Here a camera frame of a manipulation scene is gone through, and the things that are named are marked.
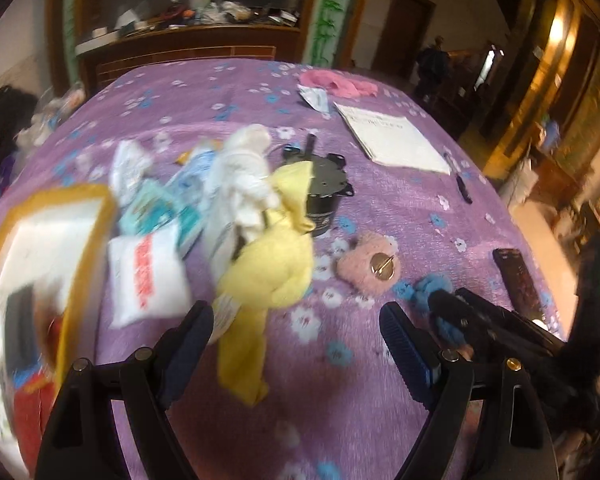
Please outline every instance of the doorway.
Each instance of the doorway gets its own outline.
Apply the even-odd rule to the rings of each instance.
[[[392,0],[371,69],[408,79],[435,8],[429,0]]]

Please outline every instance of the person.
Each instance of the person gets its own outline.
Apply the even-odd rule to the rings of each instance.
[[[430,102],[449,72],[449,54],[442,50],[444,41],[442,36],[437,36],[434,44],[423,49],[416,58],[420,80],[414,94],[425,103]]]

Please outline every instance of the white notebook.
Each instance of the white notebook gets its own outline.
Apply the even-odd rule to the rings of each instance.
[[[376,164],[451,173],[445,159],[406,117],[339,104],[336,107]]]

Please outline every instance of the pink towel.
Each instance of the pink towel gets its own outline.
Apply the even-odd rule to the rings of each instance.
[[[378,95],[378,85],[360,79],[350,79],[331,70],[309,70],[300,76],[300,84],[324,88],[337,97],[354,98]]]

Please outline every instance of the black smartphone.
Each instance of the black smartphone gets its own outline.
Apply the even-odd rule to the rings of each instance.
[[[518,249],[496,249],[493,259],[500,269],[513,309],[531,321],[539,319],[544,322],[540,297],[522,253]]]

